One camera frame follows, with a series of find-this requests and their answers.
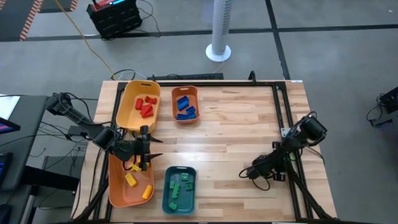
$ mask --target concrete floor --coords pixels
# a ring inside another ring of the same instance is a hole
[[[211,29],[212,1],[151,0],[161,31]],[[84,34],[96,34],[79,0],[71,12]],[[139,2],[149,11],[144,2]],[[272,1],[278,27],[362,26],[398,24],[395,0]],[[235,0],[231,27],[270,28],[263,0]],[[152,20],[142,29],[155,32]],[[29,37],[76,35],[63,14],[39,14]],[[375,98],[398,84],[398,29],[280,33],[291,79],[303,80],[311,109],[328,128],[321,144],[326,173],[338,216],[342,220],[396,223],[398,208],[397,128],[372,128],[365,116]],[[133,68],[144,75],[211,73],[205,47],[210,35],[140,37],[112,42],[90,40],[114,70]],[[283,79],[272,33],[230,34],[233,50],[220,72],[225,79]],[[0,43],[0,89],[8,94],[70,91],[96,98],[109,72],[82,40]],[[89,101],[91,113],[95,101]],[[46,114],[44,121],[68,127],[65,118]],[[63,156],[69,142],[37,138],[32,154]],[[29,159],[41,167],[43,157]],[[65,221],[70,209],[37,211],[34,223]]]

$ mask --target blue block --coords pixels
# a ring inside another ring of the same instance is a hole
[[[189,119],[189,115],[186,114],[177,114],[177,120],[183,121]]]
[[[196,109],[195,109],[193,106],[191,106],[191,107],[189,107],[189,108],[187,109],[187,114],[194,114],[195,111],[196,111]]]
[[[177,104],[181,104],[182,102],[187,101],[189,104],[189,99],[187,96],[182,97],[181,99],[177,100]]]
[[[189,106],[189,101],[183,101],[182,103],[178,104],[178,110],[184,110]]]
[[[188,118],[189,118],[189,119],[195,119],[196,117],[197,117],[197,115],[194,114],[194,113],[188,115]]]

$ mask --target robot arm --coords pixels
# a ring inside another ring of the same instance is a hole
[[[162,142],[148,134],[148,126],[141,126],[141,138],[137,138],[135,141],[123,141],[122,135],[116,131],[116,128],[103,126],[101,123],[96,124],[77,111],[73,107],[68,93],[54,93],[47,100],[45,109],[54,115],[69,118],[87,132],[94,144],[123,162],[128,161],[133,155],[141,156],[144,158],[143,162],[139,164],[142,170],[146,170],[146,162],[150,162],[155,157],[150,154],[149,141]]]

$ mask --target computer screen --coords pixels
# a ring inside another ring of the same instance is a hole
[[[20,126],[16,123],[0,118],[0,134],[10,133],[13,131],[19,131]]]

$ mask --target black crate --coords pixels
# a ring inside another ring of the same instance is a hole
[[[116,38],[142,24],[136,0],[124,0],[117,4],[102,6],[97,11],[94,5],[89,4],[86,11],[104,39]]]

